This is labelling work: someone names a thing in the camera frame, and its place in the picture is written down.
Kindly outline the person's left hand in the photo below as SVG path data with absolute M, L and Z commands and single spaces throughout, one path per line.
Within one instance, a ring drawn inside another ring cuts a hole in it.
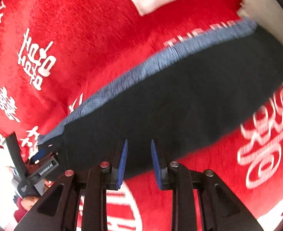
M 36 196 L 26 196 L 21 201 L 20 204 L 26 211 L 29 211 L 35 203 L 37 203 L 39 200 L 39 197 Z

